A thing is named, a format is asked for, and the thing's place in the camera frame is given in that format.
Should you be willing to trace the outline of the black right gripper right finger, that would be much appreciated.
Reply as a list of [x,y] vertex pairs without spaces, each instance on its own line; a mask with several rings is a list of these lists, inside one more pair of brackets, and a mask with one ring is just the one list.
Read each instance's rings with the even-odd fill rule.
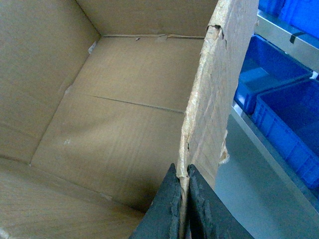
[[195,165],[188,166],[187,214],[193,239],[252,239],[233,217]]

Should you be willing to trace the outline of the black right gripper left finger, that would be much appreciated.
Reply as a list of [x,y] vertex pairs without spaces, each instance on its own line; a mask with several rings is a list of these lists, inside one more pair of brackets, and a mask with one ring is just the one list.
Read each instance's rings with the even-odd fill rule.
[[181,186],[171,164],[149,209],[131,239],[176,239],[179,230]]

